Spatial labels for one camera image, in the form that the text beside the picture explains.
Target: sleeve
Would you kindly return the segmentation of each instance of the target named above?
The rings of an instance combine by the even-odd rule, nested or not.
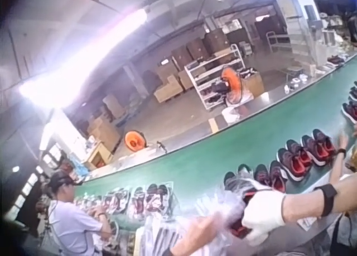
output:
[[[77,208],[73,211],[75,213],[75,220],[80,228],[84,231],[90,232],[100,232],[103,224],[93,217],[89,216],[87,213]]]

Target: orange fan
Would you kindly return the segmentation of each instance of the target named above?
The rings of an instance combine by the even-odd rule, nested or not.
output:
[[[227,94],[227,100],[232,104],[240,103],[243,96],[243,83],[239,74],[226,66],[222,69],[221,78],[229,84],[230,92]]]
[[[125,134],[125,144],[133,152],[138,152],[147,147],[144,134],[138,131],[130,131]]]

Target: white shirt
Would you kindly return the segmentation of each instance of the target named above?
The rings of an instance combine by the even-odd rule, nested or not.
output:
[[[102,223],[73,203],[52,200],[49,223],[62,255],[101,255],[95,253],[93,234],[101,230]]]

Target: packaged shoe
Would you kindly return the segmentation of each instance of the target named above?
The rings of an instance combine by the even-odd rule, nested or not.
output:
[[[342,113],[345,115],[353,124],[357,122],[357,106],[344,103],[342,104]]]
[[[270,164],[269,176],[272,181],[272,188],[282,193],[286,192],[287,176],[283,171],[280,162],[274,160]]]
[[[306,171],[310,170],[313,161],[306,149],[294,140],[288,140],[285,145],[286,150],[290,151],[305,166]]]
[[[296,182],[303,180],[306,174],[306,168],[297,156],[294,156],[285,148],[281,148],[277,152],[277,160],[281,163],[281,166],[291,180]]]
[[[271,186],[271,180],[269,176],[268,169],[265,165],[260,164],[254,171],[254,179],[261,183],[262,185]]]
[[[253,178],[253,171],[248,165],[241,164],[238,167],[237,176],[243,178]]]
[[[314,129],[312,131],[312,136],[319,144],[323,146],[323,148],[329,153],[330,156],[335,154],[336,149],[329,136],[327,136],[319,129]]]
[[[306,148],[306,151],[309,153],[310,157],[312,157],[312,160],[316,165],[320,167],[326,165],[330,155],[321,143],[308,135],[304,135],[301,138],[301,145]]]

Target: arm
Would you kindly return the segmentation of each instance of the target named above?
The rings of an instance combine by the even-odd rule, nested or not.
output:
[[[346,150],[347,145],[348,145],[348,136],[344,132],[341,132],[340,140],[339,140],[339,149]],[[334,185],[340,180],[342,175],[343,165],[344,165],[344,154],[339,153],[335,158],[334,165],[332,166],[332,170],[330,173],[330,181],[329,181],[330,184]]]
[[[334,184],[337,195],[333,213],[357,209],[357,173]],[[324,195],[321,190],[308,194],[286,195],[282,205],[284,221],[295,222],[306,217],[319,217],[324,209]]]

